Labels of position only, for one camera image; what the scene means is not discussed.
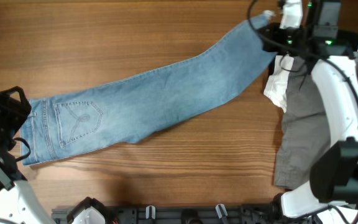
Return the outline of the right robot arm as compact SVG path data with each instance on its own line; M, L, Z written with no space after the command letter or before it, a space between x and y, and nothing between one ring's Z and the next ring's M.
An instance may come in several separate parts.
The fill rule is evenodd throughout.
M309 181L275 197L271 222L358 223L358 78L351 44L339 39L340 1L280 1L282 20L255 33L267 52L299 56L319 90L331 145Z

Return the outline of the light blue denim jeans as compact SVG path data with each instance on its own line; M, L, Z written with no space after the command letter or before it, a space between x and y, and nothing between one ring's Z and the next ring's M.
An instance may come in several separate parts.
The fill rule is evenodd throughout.
M243 21L193 58L83 91L31 99L35 152L23 165L57 161L147 136L240 95L275 58Z

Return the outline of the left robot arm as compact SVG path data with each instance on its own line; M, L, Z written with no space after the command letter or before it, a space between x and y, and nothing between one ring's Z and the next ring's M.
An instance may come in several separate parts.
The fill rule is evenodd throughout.
M35 136L31 105L23 89L0 91L0 223L108 223L108 212L94 198L85 198L63 220L41 206L18 162L32 157Z

